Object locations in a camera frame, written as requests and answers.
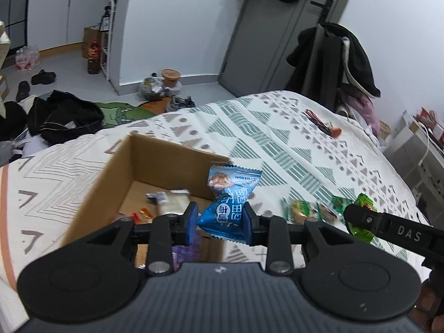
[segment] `patterned bedsheet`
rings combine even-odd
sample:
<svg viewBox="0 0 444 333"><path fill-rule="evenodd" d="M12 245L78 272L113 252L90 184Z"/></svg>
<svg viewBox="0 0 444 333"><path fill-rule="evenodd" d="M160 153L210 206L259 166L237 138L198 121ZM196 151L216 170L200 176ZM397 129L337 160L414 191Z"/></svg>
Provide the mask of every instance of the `patterned bedsheet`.
<svg viewBox="0 0 444 333"><path fill-rule="evenodd" d="M303 114L306 108L340 127L341 136L332 139L321 133ZM329 204L332 195L354 199L365 193L379 211L418 221L410 190L365 132L301 95L274 91L162 114L82 136L1 169L0 323L5 331L26 319L15 292L20 271L58 248L88 189L132 131L262 169L250 197L258 214L282 216L282 198ZM427 277L414 253L377 238L372 244L407 260ZM225 260L264 262L265 253L263 247L227 242ZM296 265L303 264L298 247L294 258Z"/></svg>

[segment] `finger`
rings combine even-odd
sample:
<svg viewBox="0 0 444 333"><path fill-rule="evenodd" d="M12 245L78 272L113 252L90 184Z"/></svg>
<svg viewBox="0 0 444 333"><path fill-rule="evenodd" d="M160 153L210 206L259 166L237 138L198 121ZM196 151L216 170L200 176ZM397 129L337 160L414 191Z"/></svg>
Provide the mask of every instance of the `finger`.
<svg viewBox="0 0 444 333"><path fill-rule="evenodd" d="M437 297L432 288L430 288L428 283L424 282L416 306L423 311L429 311L432 308L433 302L436 300L436 298Z"/></svg>
<svg viewBox="0 0 444 333"><path fill-rule="evenodd" d="M444 333L444 315L438 316L433 320L432 333Z"/></svg>
<svg viewBox="0 0 444 333"><path fill-rule="evenodd" d="M431 331L430 318L426 312L414 308L414 310L412 310L410 313L410 318L426 332Z"/></svg>

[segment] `pink cloth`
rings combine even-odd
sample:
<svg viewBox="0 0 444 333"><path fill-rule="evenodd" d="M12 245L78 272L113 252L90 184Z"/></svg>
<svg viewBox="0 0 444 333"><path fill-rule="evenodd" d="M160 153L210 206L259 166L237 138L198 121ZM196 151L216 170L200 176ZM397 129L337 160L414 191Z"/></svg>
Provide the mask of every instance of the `pink cloth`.
<svg viewBox="0 0 444 333"><path fill-rule="evenodd" d="M352 85L343 84L343 91L346 93L346 103L353 107L365 122L372 128L373 134L379 136L381 122L376 116L375 107L370 98Z"/></svg>

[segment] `green rug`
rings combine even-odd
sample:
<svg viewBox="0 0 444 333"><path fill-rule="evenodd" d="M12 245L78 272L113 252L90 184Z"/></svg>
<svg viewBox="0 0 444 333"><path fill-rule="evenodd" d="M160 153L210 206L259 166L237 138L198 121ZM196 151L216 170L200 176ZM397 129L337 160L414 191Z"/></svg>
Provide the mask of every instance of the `green rug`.
<svg viewBox="0 0 444 333"><path fill-rule="evenodd" d="M156 114L151 111L132 106L125 102L95 102L104 114L103 129L114 128L119 125L128 124L136 120L149 119Z"/></svg>

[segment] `sneaker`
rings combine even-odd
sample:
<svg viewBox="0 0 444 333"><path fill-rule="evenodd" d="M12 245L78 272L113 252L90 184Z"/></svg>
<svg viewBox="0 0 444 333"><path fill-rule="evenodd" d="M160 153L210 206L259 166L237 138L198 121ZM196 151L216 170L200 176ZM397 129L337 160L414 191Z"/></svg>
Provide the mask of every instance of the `sneaker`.
<svg viewBox="0 0 444 333"><path fill-rule="evenodd" d="M192 101L191 96L188 96L185 100L179 96L173 95L171 101L166 105L165 111L170 113L172 111L177 111L179 109L196 107L194 101Z"/></svg>
<svg viewBox="0 0 444 333"><path fill-rule="evenodd" d="M23 99L29 97L29 91L31 88L27 81L21 81L19 83L19 88L17 89L16 102L20 102Z"/></svg>
<svg viewBox="0 0 444 333"><path fill-rule="evenodd" d="M33 77L31 77L31 84L33 85L49 85L56 79L56 73L46 72L45 70L40 70L40 72Z"/></svg>

